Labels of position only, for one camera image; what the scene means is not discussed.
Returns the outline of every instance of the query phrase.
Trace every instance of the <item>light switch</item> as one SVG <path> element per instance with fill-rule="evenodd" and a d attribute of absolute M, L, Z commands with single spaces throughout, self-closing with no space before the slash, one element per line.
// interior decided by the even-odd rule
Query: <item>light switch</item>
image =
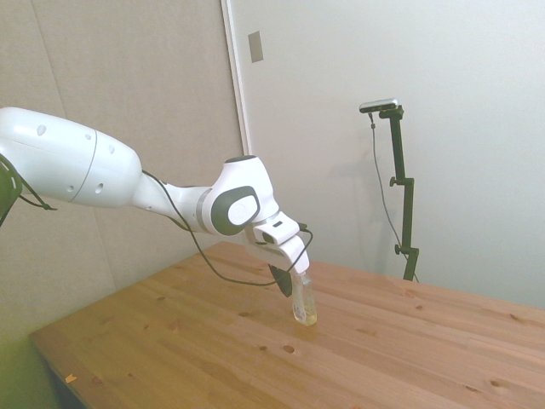
<path fill-rule="evenodd" d="M 248 36 L 248 42 L 250 43 L 250 55 L 252 62 L 263 60 L 263 48 L 261 46 L 261 35 L 259 32 L 252 32 Z"/>

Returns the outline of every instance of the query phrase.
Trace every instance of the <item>wooden table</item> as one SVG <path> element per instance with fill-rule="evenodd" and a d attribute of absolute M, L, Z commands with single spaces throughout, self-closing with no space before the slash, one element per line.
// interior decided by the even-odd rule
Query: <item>wooden table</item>
<path fill-rule="evenodd" d="M 224 274 L 270 280 L 242 246 Z M 31 334 L 93 408 L 545 408 L 545 310 L 313 262 L 318 323 L 201 256 Z"/>

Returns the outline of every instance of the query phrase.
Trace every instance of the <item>wood knot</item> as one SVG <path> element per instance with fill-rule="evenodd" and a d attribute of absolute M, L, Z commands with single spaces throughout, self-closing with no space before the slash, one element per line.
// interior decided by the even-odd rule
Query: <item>wood knot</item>
<path fill-rule="evenodd" d="M 180 321 L 176 320 L 172 324 L 169 325 L 169 329 L 171 331 L 178 331 L 180 329 Z"/>
<path fill-rule="evenodd" d="M 100 323 L 102 325 L 106 325 L 108 322 L 110 322 L 111 320 L 113 320 L 113 315 L 110 315 L 109 317 L 106 317 L 105 319 L 103 319 Z"/>

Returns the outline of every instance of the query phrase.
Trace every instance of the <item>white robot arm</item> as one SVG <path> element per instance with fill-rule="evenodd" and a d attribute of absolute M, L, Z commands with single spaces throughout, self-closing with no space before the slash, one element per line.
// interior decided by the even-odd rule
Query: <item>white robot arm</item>
<path fill-rule="evenodd" d="M 163 188 L 142 172 L 135 151 L 98 130 L 2 108 L 0 154 L 40 195 L 97 207 L 133 205 L 181 222 Z M 287 270 L 295 263 L 299 274 L 308 269 L 299 224 L 279 210 L 257 157 L 227 160 L 212 187 L 163 186 L 193 232 L 243 233 L 247 250 L 269 264 Z"/>

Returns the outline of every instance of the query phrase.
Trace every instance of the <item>cable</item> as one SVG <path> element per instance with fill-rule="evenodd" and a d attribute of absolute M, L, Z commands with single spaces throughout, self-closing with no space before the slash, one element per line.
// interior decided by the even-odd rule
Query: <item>cable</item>
<path fill-rule="evenodd" d="M 142 173 L 144 173 L 144 175 L 147 175 L 147 176 L 150 176 L 164 191 L 164 193 L 167 195 L 167 198 L 170 202 L 170 204 L 172 205 L 172 208 L 174 209 L 174 211 L 176 212 L 176 214 L 178 215 L 178 217 L 184 222 L 184 224 L 186 225 L 186 227 L 182 227 L 182 225 L 174 220 L 174 219 L 170 219 L 172 220 L 178 227 L 180 228 L 183 228 L 184 230 L 187 230 L 190 234 L 191 234 L 191 237 L 193 239 L 193 242 L 195 243 L 195 245 L 197 246 L 197 249 L 198 249 L 198 252 L 200 253 L 200 255 L 202 256 L 202 258 L 206 261 L 206 263 L 209 265 L 210 269 L 214 272 L 215 275 L 217 275 L 218 277 L 220 277 L 221 279 L 224 279 L 225 281 L 229 281 L 230 283 L 235 283 L 235 284 L 242 284 L 242 285 L 254 285 L 254 286 L 257 286 L 257 287 L 266 287 L 266 286 L 269 286 L 269 285 L 274 285 L 274 284 L 277 284 L 281 279 L 283 279 L 286 274 L 289 274 L 291 269 L 297 264 L 297 262 L 299 261 L 299 259 L 302 257 L 302 255 L 305 253 L 305 251 L 307 250 L 308 246 L 311 244 L 311 242 L 313 241 L 313 238 L 314 238 L 314 234 L 313 232 L 311 232 L 310 230 L 308 230 L 306 227 L 304 228 L 301 228 L 301 231 L 304 232 L 304 233 L 308 233 L 310 234 L 310 239 L 308 240 L 308 242 L 305 244 L 305 246 L 303 247 L 303 250 L 301 251 L 301 253 L 299 254 L 299 256 L 296 258 L 296 260 L 293 262 L 293 264 L 291 264 L 290 268 L 288 268 L 288 270 L 285 272 L 285 274 L 282 274 L 280 277 L 278 277 L 276 280 L 274 281 L 271 281 L 269 283 L 251 283 L 249 281 L 240 281 L 238 279 L 229 279 L 228 277 L 225 277 L 224 275 L 220 274 L 215 268 L 214 266 L 212 265 L 212 263 L 210 262 L 210 260 L 208 259 L 208 257 L 204 254 L 203 250 L 201 249 L 201 246 L 199 245 L 198 241 L 197 241 L 197 238 L 195 237 L 195 233 L 192 231 L 191 227 L 189 226 L 189 223 L 187 222 L 187 220 L 184 218 L 184 216 L 181 215 L 181 213 L 178 211 L 178 208 L 175 206 L 174 204 L 174 201 L 172 200 L 172 198 L 170 197 L 170 194 L 169 194 L 169 191 L 166 189 L 166 187 L 164 187 L 164 184 L 157 178 L 155 177 L 154 175 L 152 175 L 151 173 L 143 170 Z"/>
<path fill-rule="evenodd" d="M 375 160 L 375 169 L 376 169 L 376 175 L 378 176 L 378 184 L 381 188 L 382 206 L 384 207 L 384 211 L 386 212 L 386 217 L 388 219 L 388 223 L 390 223 L 390 227 L 392 228 L 393 234 L 395 234 L 395 238 L 398 241 L 398 246 L 401 247 L 401 240 L 399 240 L 398 232 L 393 226 L 392 219 L 390 218 L 390 213 L 388 212 L 388 208 L 386 206 L 386 200 L 384 199 L 384 187 L 382 187 L 381 172 L 378 169 L 378 162 L 376 161 L 376 138 L 375 138 L 376 125 L 375 125 L 375 122 L 373 121 L 373 113 L 368 112 L 368 114 L 371 120 L 371 130 L 373 132 L 373 159 Z M 404 253 L 401 253 L 401 254 L 403 254 L 403 257 L 405 257 L 405 260 L 409 259 L 406 254 Z M 415 273 L 415 279 L 417 283 L 420 283 L 420 281 L 418 280 L 418 277 L 416 277 L 416 273 Z"/>

